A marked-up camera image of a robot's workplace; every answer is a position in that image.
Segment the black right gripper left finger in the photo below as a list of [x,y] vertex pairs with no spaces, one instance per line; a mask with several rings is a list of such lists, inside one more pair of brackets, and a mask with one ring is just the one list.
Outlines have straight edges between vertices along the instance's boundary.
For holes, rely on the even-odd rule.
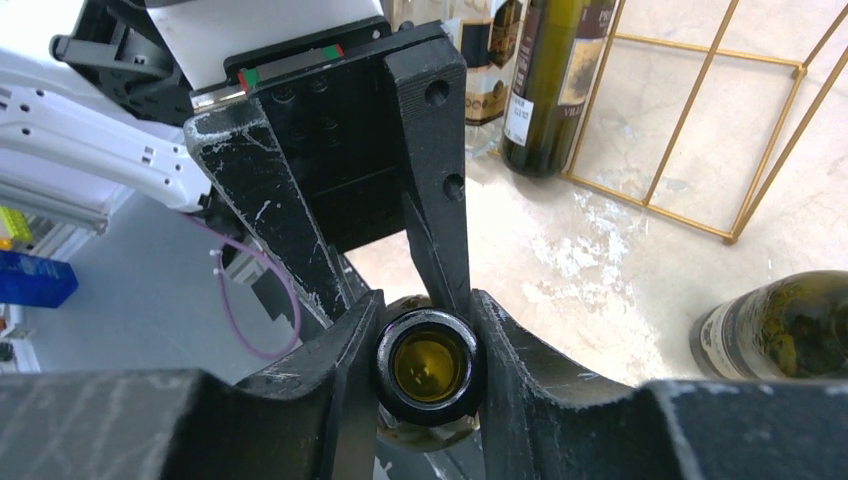
[[202,370],[1,379],[5,479],[369,479],[371,358],[385,311],[364,294],[329,329],[228,384]]

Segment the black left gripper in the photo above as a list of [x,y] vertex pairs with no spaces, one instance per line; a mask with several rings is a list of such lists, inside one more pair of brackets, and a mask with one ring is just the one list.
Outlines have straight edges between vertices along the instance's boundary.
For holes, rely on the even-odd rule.
[[184,125],[189,154],[318,328],[354,301],[337,250],[404,223],[433,304],[470,315],[466,64],[443,36],[436,21],[395,31],[374,16],[230,56],[235,99]]

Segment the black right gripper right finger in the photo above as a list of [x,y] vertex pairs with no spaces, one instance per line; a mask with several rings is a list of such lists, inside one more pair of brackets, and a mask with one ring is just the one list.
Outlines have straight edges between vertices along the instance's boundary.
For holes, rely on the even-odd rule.
[[487,292],[480,408],[491,479],[843,479],[843,382],[661,379],[630,387],[525,330]]

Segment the clear square bottle black cap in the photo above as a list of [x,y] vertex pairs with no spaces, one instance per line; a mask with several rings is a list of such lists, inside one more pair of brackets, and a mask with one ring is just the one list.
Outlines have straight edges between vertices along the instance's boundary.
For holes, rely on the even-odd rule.
[[503,128],[529,3],[519,0],[392,0],[382,6],[397,30],[440,20],[467,65],[464,97],[465,155],[495,147]]

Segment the olive bottle silver foil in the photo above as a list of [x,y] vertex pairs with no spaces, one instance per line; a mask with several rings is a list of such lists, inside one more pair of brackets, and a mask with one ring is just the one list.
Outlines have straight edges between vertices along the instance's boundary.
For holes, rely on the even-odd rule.
[[532,1],[519,40],[501,155],[524,177],[565,168],[617,3]]

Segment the dark green bottle white label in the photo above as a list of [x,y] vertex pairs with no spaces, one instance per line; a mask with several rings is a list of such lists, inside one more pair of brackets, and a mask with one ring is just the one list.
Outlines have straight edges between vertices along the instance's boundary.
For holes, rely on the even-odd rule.
[[711,377],[845,380],[847,273],[803,272],[722,303],[695,322],[689,346]]

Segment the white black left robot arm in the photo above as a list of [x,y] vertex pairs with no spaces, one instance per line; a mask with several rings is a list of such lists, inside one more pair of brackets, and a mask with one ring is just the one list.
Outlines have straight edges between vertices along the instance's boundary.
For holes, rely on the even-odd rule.
[[427,323],[471,313],[461,93],[439,22],[380,1],[9,1],[1,146],[206,220],[294,320],[368,291],[347,251],[402,231]]

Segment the blue box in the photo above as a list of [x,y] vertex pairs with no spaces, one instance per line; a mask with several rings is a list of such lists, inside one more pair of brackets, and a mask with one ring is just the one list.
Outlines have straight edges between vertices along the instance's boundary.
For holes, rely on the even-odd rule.
[[78,288],[69,263],[25,253],[1,251],[1,302],[58,308]]

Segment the yellow green toy block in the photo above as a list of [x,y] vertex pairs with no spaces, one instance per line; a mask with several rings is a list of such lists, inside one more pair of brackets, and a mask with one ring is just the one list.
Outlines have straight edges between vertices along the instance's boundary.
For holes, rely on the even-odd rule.
[[11,251],[16,244],[31,244],[33,235],[25,216],[18,210],[1,207],[1,249]]

